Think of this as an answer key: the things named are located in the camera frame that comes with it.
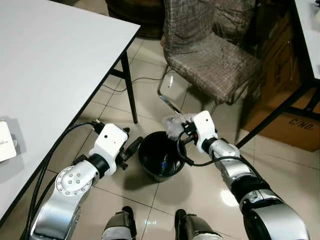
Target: trash can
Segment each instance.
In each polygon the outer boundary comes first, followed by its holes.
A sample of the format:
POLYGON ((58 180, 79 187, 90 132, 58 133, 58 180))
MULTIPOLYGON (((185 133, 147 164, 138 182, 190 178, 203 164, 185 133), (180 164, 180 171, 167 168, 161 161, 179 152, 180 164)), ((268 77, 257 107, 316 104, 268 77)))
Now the trash can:
MULTIPOLYGON (((180 152, 186 154, 182 143, 180 152)), ((168 180, 185 165, 177 153, 177 142, 169 139, 165 131, 156 131, 145 137, 138 154, 144 171, 158 183, 168 180)))

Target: power cord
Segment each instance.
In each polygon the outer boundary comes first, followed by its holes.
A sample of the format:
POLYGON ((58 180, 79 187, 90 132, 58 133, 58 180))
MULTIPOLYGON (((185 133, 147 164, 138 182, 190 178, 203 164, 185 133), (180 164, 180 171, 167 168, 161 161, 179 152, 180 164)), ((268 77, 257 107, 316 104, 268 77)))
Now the power cord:
MULTIPOLYGON (((138 77, 138 78, 136 78, 136 79, 134 79, 134 80, 132 81, 132 84, 135 84, 136 81, 138 81, 138 80, 140 80, 140 79, 150 79, 150 80, 154 80, 154 81, 160 81, 162 78, 138 77)), ((122 89, 122 90, 116 90, 116 89, 114 89, 114 88, 112 88, 112 87, 109 87, 109 86, 107 86, 107 85, 104 85, 104 84, 103 84, 102 86, 104 86, 104 87, 106 87, 106 88, 108 88, 108 89, 110 89, 110 90, 112 90, 112 91, 115 91, 115 92, 117 92, 117 93, 122 93, 122 92, 124 92, 124 91, 127 90, 126 87, 125 87, 124 89, 122 89)))
POLYGON ((28 216, 27 216, 27 220, 26 220, 26 225, 25 225, 25 229, 20 237, 20 240, 28 240, 29 239, 29 235, 31 233, 31 224, 33 222, 33 219, 41 205, 41 202, 43 201, 43 199, 45 198, 45 193, 47 193, 50 189, 50 186, 55 182, 55 178, 54 177, 50 183, 47 185, 47 187, 45 188, 44 192, 42 193, 38 203, 36 204, 37 201, 37 197, 38 197, 38 193, 40 190, 40 186, 41 183, 44 179, 47 167, 49 165, 49 162, 55 152, 55 150, 57 149, 57 147, 60 145, 60 143, 62 142, 62 140, 65 138, 65 136, 70 133, 72 130, 74 130, 75 128, 78 128, 80 126, 83 125, 92 125, 94 127, 94 130, 99 131, 101 129, 101 124, 100 122, 95 122, 95 121, 86 121, 86 122, 81 122, 78 123, 76 125, 73 125, 71 127, 69 127, 68 129, 66 129, 61 136, 56 140, 56 142, 54 143, 53 147, 51 148, 51 150, 49 151, 49 153, 46 155, 46 157, 44 158, 43 162, 42 162, 42 168, 41 168, 41 172, 39 174, 39 178, 36 182, 35 188, 33 190, 33 194, 32 194, 32 199, 31 199, 31 203, 30 203, 30 207, 29 207, 29 212, 28 212, 28 216))
POLYGON ((221 160, 225 160, 225 159, 236 159, 236 160, 239 160, 241 161, 242 163, 246 164, 253 172, 254 174, 257 176, 257 178, 259 179, 263 179, 261 177, 261 175, 258 173, 258 171, 251 165, 250 162, 248 162, 245 158, 243 157, 238 157, 238 156, 221 156, 221 157, 218 157, 218 158, 215 158, 215 155, 213 154, 213 159, 211 161, 207 161, 205 163, 195 163, 195 161, 193 161, 192 159, 190 159, 189 157, 187 157, 186 155, 182 155, 181 152, 180 152, 180 143, 181 143, 181 137, 182 135, 184 134, 185 132, 182 131, 178 138, 177 138, 177 141, 176 141, 176 150, 177 150, 177 153, 179 155, 180 158, 182 158, 187 164, 189 164, 190 166, 195 166, 195 167, 205 167, 205 166, 208 166, 210 164, 214 164, 216 162, 219 162, 221 160))

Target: black metal table leg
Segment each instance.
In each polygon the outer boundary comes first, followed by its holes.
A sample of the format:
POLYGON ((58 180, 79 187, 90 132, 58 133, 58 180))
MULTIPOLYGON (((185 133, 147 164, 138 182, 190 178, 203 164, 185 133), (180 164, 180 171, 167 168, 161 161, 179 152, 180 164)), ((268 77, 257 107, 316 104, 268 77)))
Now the black metal table leg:
POLYGON ((290 108, 300 97, 302 97, 311 86, 302 85, 300 86, 287 100, 285 100, 280 106, 278 106, 269 116, 267 116, 258 126, 256 126, 251 132, 248 133, 240 142, 237 143, 236 147, 241 148, 247 142, 250 141, 255 135, 262 131, 266 126, 268 126, 276 117, 280 114, 286 112, 286 109, 290 108))
POLYGON ((125 86, 126 86, 126 90, 127 90, 128 97, 129 97, 129 102, 130 102, 133 122, 135 124, 137 124, 138 123, 138 117, 137 117, 136 103, 135 103, 135 98, 134 98, 134 90, 132 88, 130 68, 129 68, 128 56, 127 56, 127 52, 126 51, 122 54, 121 65, 122 65, 122 70, 123 70, 123 73, 124 73, 123 77, 124 77, 124 80, 125 80, 125 86))

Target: plaid chair cushion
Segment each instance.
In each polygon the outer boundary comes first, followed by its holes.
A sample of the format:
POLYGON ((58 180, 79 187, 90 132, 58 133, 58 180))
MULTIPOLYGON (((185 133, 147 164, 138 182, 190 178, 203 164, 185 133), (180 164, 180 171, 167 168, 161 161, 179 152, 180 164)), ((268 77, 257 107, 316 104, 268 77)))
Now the plaid chair cushion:
POLYGON ((189 46, 188 52, 164 51, 167 63, 183 78, 222 104, 251 81, 259 61, 214 33, 189 46))
POLYGON ((243 41, 255 11, 256 0, 216 0, 212 29, 233 44, 243 41))
POLYGON ((163 48, 171 53, 189 52, 194 41, 212 33, 214 0, 164 0, 163 48))

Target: chrome chair leg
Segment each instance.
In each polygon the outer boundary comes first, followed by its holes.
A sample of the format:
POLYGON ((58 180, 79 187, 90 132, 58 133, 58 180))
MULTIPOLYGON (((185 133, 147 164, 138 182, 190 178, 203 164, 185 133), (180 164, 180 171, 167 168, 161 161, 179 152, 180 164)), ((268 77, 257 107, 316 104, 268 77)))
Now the chrome chair leg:
POLYGON ((164 73, 163 73, 163 76, 159 82, 159 85, 158 85, 158 89, 157 89, 157 93, 158 93, 158 96, 165 102, 165 104, 167 104, 176 114, 182 114, 181 111, 176 108, 169 100, 166 96, 164 96, 162 93, 161 93, 161 86, 162 84, 164 83, 164 79, 165 79, 165 76, 167 75, 167 72, 168 72, 168 68, 169 68, 169 65, 167 64, 165 69, 164 69, 164 73))

